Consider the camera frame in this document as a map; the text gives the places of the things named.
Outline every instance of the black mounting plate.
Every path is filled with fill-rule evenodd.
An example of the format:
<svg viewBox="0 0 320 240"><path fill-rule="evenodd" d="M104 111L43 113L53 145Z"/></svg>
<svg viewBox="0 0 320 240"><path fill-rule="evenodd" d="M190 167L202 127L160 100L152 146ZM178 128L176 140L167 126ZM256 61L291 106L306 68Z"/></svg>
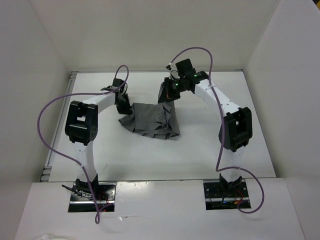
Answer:
<svg viewBox="0 0 320 240"><path fill-rule="evenodd" d="M206 210L222 210L222 209L236 209L236 201L239 201L243 195L244 202L239 205L240 209L250 209L250 200L247 190L247 184L242 181L239 192L230 193L223 199L223 191L221 189L221 184L218 180L216 181L206 181L203 183L203 190L205 196L205 208Z"/></svg>
<svg viewBox="0 0 320 240"><path fill-rule="evenodd" d="M96 199L99 209L104 207L106 203L111 203L110 206L106 207L104 212L114 212L115 211L115 198L116 198L116 183L112 182L99 182L98 187L101 195L107 196L106 199ZM95 205L92 200L85 197L71 193L68 213L85 213L85 212L96 212Z"/></svg>

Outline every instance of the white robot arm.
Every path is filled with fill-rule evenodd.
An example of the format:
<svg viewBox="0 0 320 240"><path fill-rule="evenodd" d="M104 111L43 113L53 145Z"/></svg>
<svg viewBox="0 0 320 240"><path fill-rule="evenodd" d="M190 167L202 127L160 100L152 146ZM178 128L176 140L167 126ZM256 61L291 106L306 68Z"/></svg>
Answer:
<svg viewBox="0 0 320 240"><path fill-rule="evenodd" d="M211 87L214 88L223 112L225 125L224 159L226 167L240 167L245 146L252 137L252 114L248 107L241 108L225 96L217 86L210 85L209 76L204 72L196 72L190 59L176 63L176 69L171 65L169 77L164 79L160 88L159 103L170 102L180 98L180 93L192 91L202 98L216 113L219 114L217 100ZM222 140L220 129L219 140ZM236 188L242 177L238 169L224 170L220 175L220 181L226 191Z"/></svg>
<svg viewBox="0 0 320 240"><path fill-rule="evenodd" d="M65 133L72 142L75 158L85 168L92 188L99 187L98 174L94 165L93 143L98 134L98 114L109 106L116 105L120 114L131 114L132 108L125 86L116 88L123 84L123 80L115 78L112 86L102 90L114 91L91 97L85 101L72 101L65 124ZM77 165L77 178L75 188L77 191L89 193L87 178L82 166Z"/></svg>

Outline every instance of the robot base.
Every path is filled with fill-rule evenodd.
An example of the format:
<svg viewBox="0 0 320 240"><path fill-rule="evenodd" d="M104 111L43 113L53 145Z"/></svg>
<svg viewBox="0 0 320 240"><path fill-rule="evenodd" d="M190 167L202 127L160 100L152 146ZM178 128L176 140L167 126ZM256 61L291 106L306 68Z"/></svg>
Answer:
<svg viewBox="0 0 320 240"><path fill-rule="evenodd" d="M107 203L111 204L106 207L104 212L115 211L115 198L116 198L116 183L115 182L99 182L98 191L100 192L96 196L99 209L104 207ZM83 212L96 212L94 202L84 196L72 192L69 202L69 213L83 213Z"/></svg>
<svg viewBox="0 0 320 240"><path fill-rule="evenodd" d="M206 210L236 209L240 201L244 201L239 205L241 209L251 208L247 184L244 180L236 190L227 194L223 192L220 180L204 181L203 188Z"/></svg>

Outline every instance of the gray cloth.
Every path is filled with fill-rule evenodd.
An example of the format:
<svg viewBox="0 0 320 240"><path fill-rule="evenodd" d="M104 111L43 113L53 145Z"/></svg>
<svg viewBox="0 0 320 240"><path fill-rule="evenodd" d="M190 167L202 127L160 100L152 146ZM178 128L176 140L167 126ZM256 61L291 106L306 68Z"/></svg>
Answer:
<svg viewBox="0 0 320 240"><path fill-rule="evenodd" d="M132 114L119 119L119 122L129 131L150 138L165 140L180 135L173 101L156 105L134 102Z"/></svg>

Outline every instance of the white wall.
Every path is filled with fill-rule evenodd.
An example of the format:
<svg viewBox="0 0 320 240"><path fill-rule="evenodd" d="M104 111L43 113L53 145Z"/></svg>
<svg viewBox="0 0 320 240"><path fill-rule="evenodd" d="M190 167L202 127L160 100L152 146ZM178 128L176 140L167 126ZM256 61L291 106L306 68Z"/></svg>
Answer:
<svg viewBox="0 0 320 240"><path fill-rule="evenodd" d="M208 47L214 69L243 69L279 0L30 0L73 71L165 70L181 50ZM209 57L192 52L196 67Z"/></svg>
<svg viewBox="0 0 320 240"><path fill-rule="evenodd" d="M11 240L48 153L37 135L38 113L65 93L68 72L29 1L0 1L0 33L0 239ZM43 118L48 140L60 105Z"/></svg>
<svg viewBox="0 0 320 240"><path fill-rule="evenodd" d="M320 236L320 11L281 0L245 68L271 159L307 240Z"/></svg>

